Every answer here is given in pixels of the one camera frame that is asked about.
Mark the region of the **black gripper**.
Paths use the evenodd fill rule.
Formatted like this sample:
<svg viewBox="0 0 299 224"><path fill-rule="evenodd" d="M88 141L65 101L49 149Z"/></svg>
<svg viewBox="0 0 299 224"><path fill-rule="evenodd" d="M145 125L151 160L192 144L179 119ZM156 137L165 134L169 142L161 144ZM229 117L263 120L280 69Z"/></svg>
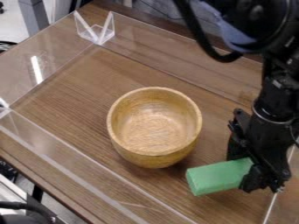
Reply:
<svg viewBox="0 0 299 224"><path fill-rule="evenodd" d="M277 193L292 176L287 161L288 148L295 144L291 122L269 122L256 113L249 115L236 108L228 128L227 160L249 158L252 161L239 189L251 193L268 187Z"/></svg>

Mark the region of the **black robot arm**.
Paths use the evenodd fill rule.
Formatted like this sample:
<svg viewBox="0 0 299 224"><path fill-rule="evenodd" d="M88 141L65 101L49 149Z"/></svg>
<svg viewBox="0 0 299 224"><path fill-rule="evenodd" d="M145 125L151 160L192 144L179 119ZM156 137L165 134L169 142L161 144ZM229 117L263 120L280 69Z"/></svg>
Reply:
<svg viewBox="0 0 299 224"><path fill-rule="evenodd" d="M231 53L219 54L188 0L172 0L201 50L221 63L263 56L252 112L233 110L227 160L248 159L237 188L277 192L291 178L287 151L299 146L299 0L197 0L217 20Z"/></svg>

